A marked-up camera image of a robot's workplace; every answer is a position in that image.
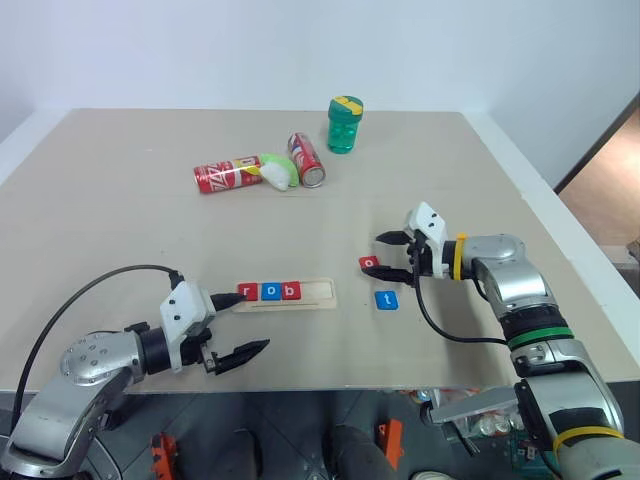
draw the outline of green cup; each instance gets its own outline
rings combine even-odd
[[[331,100],[327,139],[329,150],[334,153],[349,153],[353,149],[362,110],[362,101],[356,97],[345,95]]]

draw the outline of green ring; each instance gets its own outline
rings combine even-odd
[[[521,335],[513,337],[507,342],[507,345],[511,350],[514,350],[523,343],[530,342],[531,340],[544,340],[545,338],[555,337],[557,335],[568,335],[569,337],[573,338],[573,332],[568,327],[550,327],[533,330],[531,332],[523,333]]]

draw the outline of white wall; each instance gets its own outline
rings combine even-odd
[[[15,3],[37,105],[487,110],[552,185],[640,83],[638,0]]]
[[[17,29],[12,13],[8,2],[0,3],[0,142],[33,111],[18,58],[21,48],[13,44]]]

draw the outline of black cable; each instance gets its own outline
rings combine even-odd
[[[482,289],[480,288],[480,281],[478,280],[478,275],[476,275],[476,259],[474,258],[471,261],[471,269],[473,270],[472,275],[473,275],[473,284],[476,286],[476,291],[478,292],[478,295],[480,295],[482,298],[485,299],[485,301],[489,301],[489,297],[487,297],[487,294],[485,292],[482,291]]]
[[[58,319],[62,316],[62,314],[75,302],[78,298],[80,298],[83,294],[85,294],[88,290],[95,287],[97,284],[106,280],[107,278],[113,277],[120,273],[131,272],[133,270],[159,270],[161,272],[166,272],[169,274],[169,279],[171,280],[171,288],[175,288],[181,280],[184,280],[180,272],[174,270],[173,268],[163,267],[162,265],[129,265],[127,267],[117,268],[115,270],[111,270],[107,272],[95,280],[87,283],[84,287],[78,290],[73,294],[69,300],[64,302],[64,304],[58,309],[58,311],[51,317],[51,319],[47,322],[45,327],[40,332],[40,336],[36,340],[36,343],[31,348],[31,353],[29,353],[29,357],[27,358],[26,363],[24,364],[24,368],[22,369],[22,375],[20,375],[20,381],[18,382],[18,389],[16,390],[16,396],[13,400],[13,413],[11,415],[11,432],[16,428],[18,424],[18,420],[20,419],[20,414],[22,412],[22,399],[24,397],[24,391],[27,386],[27,380],[29,378],[29,373],[31,372],[31,367],[33,367],[33,363],[35,362],[36,355],[40,350],[40,347],[44,343],[46,336],[49,334],[49,331],[56,324]]]
[[[436,331],[436,333],[443,336],[447,340],[451,340],[452,342],[460,342],[460,343],[498,343],[500,345],[507,344],[507,342],[501,338],[457,337],[455,335],[451,335],[450,333],[445,332],[438,325],[436,325],[436,323],[429,316],[429,312],[427,312],[427,308],[424,306],[424,301],[422,300],[422,291],[420,289],[420,262],[418,257],[418,249],[415,249],[413,252],[413,287],[416,289],[416,298],[418,300],[418,306],[420,307],[422,316],[427,321],[429,326]]]
[[[467,440],[466,438],[464,438],[462,436],[462,432],[460,431],[460,429],[458,428],[458,426],[456,425],[456,422],[448,422],[451,424],[451,427],[453,428],[453,431],[456,434],[456,437],[458,437],[458,441],[462,444],[462,446],[464,447],[464,449],[467,451],[467,453],[469,454],[470,457],[475,457],[476,453],[473,451],[473,449],[471,448],[471,446],[469,445],[469,440]]]
[[[547,468],[549,470],[551,470],[551,473],[553,473],[556,477],[558,477],[560,480],[562,480],[562,474],[558,471],[558,469],[553,465],[553,463],[551,463],[551,461],[549,460],[549,458],[547,457],[547,454],[545,453],[544,450],[540,450],[538,449],[538,453],[540,453],[540,458],[542,459],[542,461],[544,462],[544,464],[547,466]]]
[[[94,333],[118,333],[119,330],[94,330],[93,332],[87,333],[87,335],[93,335]]]

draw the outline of blue letter block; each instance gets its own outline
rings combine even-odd
[[[281,300],[282,288],[279,283],[263,283],[262,284],[262,300]]]
[[[376,292],[376,306],[378,310],[397,310],[398,298],[396,292]]]

